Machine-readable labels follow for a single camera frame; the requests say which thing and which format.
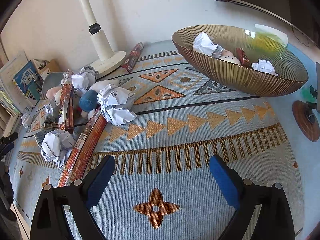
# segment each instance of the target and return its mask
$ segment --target patterned rug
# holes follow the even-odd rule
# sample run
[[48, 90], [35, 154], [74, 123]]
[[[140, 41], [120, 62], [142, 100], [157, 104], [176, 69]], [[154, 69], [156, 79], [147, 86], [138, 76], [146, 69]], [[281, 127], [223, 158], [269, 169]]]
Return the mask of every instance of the patterned rug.
[[[120, 68], [104, 78], [136, 93], [137, 114], [125, 125], [106, 125], [86, 170], [107, 154], [115, 157], [114, 175], [91, 209], [106, 239], [217, 239], [234, 208], [209, 171], [214, 154], [257, 185], [281, 183], [298, 232], [304, 220], [300, 174], [267, 100], [217, 84], [172, 43], [162, 44], [162, 50], [158, 43], [143, 51], [134, 73]], [[60, 176], [39, 153], [34, 137], [25, 138], [10, 169], [15, 201], [29, 224], [42, 185], [56, 185]], [[259, 207], [244, 239], [258, 214]], [[67, 217], [80, 239], [72, 214]]]

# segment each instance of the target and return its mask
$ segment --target white pole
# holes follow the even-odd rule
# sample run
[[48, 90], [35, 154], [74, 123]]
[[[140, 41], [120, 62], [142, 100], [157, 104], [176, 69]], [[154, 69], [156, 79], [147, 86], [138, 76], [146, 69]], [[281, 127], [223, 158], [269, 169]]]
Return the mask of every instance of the white pole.
[[[87, 22], [89, 24], [89, 27], [94, 24], [97, 24], [97, 20], [93, 14], [89, 0], [79, 0], [79, 1], [83, 10], [84, 16], [87, 19]], [[110, 43], [103, 30], [95, 32], [90, 36], [90, 38], [93, 42], [94, 48], [96, 49], [96, 52], [99, 56], [100, 61], [105, 61], [114, 55], [113, 50], [110, 46]]]
[[89, 0], [79, 0], [79, 1], [80, 1], [82, 10], [83, 10], [84, 16], [87, 19], [89, 26], [97, 23], [97, 20], [93, 14]]

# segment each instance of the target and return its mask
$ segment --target ribbed bowl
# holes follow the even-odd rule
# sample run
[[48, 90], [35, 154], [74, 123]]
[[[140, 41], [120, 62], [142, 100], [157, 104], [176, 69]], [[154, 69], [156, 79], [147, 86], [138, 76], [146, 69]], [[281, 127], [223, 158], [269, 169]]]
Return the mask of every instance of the ribbed bowl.
[[[268, 60], [279, 77], [229, 63], [193, 51], [193, 41], [201, 32], [214, 38], [214, 43], [230, 50], [243, 48], [251, 63]], [[279, 97], [295, 92], [308, 80], [301, 61], [280, 43], [259, 33], [225, 25], [197, 25], [178, 30], [172, 41], [179, 53], [201, 73], [229, 88], [264, 96]]]

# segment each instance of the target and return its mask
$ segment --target black cable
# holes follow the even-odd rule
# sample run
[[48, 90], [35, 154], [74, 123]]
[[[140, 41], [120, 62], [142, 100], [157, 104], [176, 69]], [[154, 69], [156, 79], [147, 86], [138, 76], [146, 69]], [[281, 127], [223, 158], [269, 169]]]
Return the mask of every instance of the black cable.
[[308, 37], [307, 37], [306, 35], [304, 35], [304, 36], [307, 38], [307, 41], [308, 41], [308, 45], [306, 45], [306, 44], [304, 44], [303, 42], [301, 42], [301, 41], [299, 40], [299, 38], [296, 36], [296, 34], [294, 33], [293, 27], [291, 27], [291, 28], [292, 28], [292, 32], [293, 32], [294, 36], [297, 38], [297, 40], [298, 40], [301, 44], [305, 45], [306, 47], [309, 47], [310, 44], [309, 44], [309, 39], [308, 39]]
[[20, 217], [18, 216], [18, 213], [17, 213], [16, 208], [15, 208], [15, 206], [14, 206], [14, 204], [13, 204], [13, 203], [12, 203], [12, 206], [13, 206], [13, 208], [14, 208], [14, 211], [16, 212], [17, 218], [19, 219], [20, 224], [21, 224], [21, 226], [22, 226], [22, 228], [23, 228], [24, 232], [26, 233], [27, 238], [30, 240], [30, 238], [29, 238], [29, 236], [28, 236], [28, 234], [27, 234], [26, 230], [24, 229], [23, 224], [21, 223]]

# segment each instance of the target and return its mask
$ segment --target round base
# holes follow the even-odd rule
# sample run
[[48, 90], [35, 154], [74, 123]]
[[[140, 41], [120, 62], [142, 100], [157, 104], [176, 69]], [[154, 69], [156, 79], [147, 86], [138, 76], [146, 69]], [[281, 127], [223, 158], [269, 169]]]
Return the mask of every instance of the round base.
[[100, 61], [98, 59], [95, 62], [91, 63], [90, 66], [93, 67], [96, 71], [99, 71], [97, 78], [101, 78], [121, 66], [125, 60], [125, 56], [126, 52], [117, 51], [111, 58], [105, 61]]
[[292, 104], [293, 116], [303, 132], [303, 134], [312, 142], [316, 142], [320, 137], [320, 128], [318, 120], [315, 123], [309, 122], [305, 114], [306, 106], [302, 101], [295, 101]]

